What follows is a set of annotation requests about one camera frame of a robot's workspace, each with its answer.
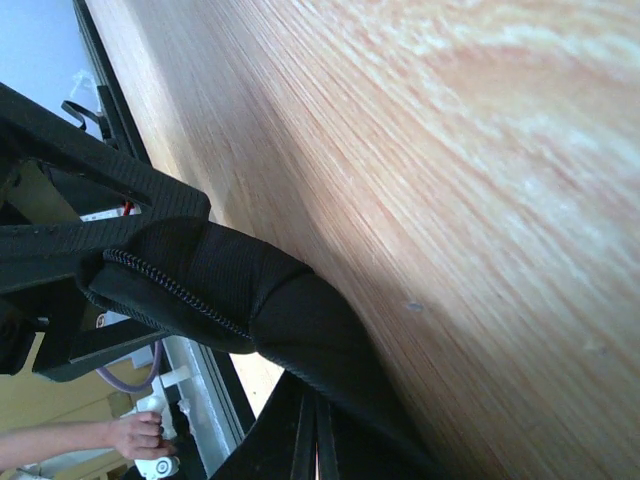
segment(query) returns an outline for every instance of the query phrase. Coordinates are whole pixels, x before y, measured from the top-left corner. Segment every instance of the red wire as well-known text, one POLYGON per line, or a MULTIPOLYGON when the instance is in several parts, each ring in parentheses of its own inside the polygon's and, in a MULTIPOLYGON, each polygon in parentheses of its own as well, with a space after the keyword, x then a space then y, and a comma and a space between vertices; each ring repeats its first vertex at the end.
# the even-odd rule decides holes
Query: red wire
POLYGON ((131 210, 133 210, 133 203, 128 201, 124 202, 124 211, 122 212, 122 216, 126 217, 131 213, 131 210))

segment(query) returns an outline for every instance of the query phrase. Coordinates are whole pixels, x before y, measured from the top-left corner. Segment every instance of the cable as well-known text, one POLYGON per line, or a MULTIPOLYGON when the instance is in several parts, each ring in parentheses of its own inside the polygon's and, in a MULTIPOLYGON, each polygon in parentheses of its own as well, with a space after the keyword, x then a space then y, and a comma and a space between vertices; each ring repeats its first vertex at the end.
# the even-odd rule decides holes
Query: cable
MULTIPOLYGON (((126 217, 131 214, 134 205, 132 202, 126 201, 124 204, 124 211, 122 212, 122 216, 126 217)), ((123 382, 118 379, 113 373, 107 370, 106 367, 100 367, 96 369, 96 373, 102 377, 102 379, 111 385, 113 388, 120 390, 124 393, 140 393, 143 390, 147 389, 152 383, 153 380, 158 376, 160 372, 160 363, 162 362, 162 352, 164 351, 162 342, 157 341, 154 344, 153 351, 153 364, 151 365, 151 371, 149 372, 149 376, 139 385, 130 385, 128 383, 123 382)))

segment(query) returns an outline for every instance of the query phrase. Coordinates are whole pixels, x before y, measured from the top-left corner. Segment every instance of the white device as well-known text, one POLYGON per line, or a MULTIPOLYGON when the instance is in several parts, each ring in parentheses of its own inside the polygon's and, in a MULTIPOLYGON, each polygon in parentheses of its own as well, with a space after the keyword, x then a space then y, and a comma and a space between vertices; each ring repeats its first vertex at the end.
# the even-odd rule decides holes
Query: white device
MULTIPOLYGON (((169 405, 164 397, 158 395, 150 395, 148 397, 138 400, 137 409, 138 412, 156 412, 162 415, 162 425, 165 428, 165 432, 173 432, 173 426, 165 426, 166 415, 169 410, 169 405)), ((147 480, 158 480, 160 478, 167 478, 178 473, 180 462, 176 457, 160 457, 156 460, 135 460, 136 467, 147 480)))

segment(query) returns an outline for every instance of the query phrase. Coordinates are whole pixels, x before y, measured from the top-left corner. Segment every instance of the human hand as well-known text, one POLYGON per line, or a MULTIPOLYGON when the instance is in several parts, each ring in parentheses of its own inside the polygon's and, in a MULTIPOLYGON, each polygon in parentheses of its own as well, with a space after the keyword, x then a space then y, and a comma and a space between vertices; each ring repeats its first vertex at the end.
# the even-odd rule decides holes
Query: human hand
POLYGON ((162 431, 160 414, 142 412, 109 422, 106 441, 129 460, 155 460, 175 453, 162 431))

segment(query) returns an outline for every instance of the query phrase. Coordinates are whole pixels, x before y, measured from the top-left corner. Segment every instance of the wooden table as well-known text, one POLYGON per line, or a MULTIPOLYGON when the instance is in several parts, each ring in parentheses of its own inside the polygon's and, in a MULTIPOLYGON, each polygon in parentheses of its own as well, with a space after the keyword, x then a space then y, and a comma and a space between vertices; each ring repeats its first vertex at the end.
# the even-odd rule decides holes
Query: wooden table
POLYGON ((344 292, 458 477, 640 477, 637 2, 87 3, 153 164, 344 292))

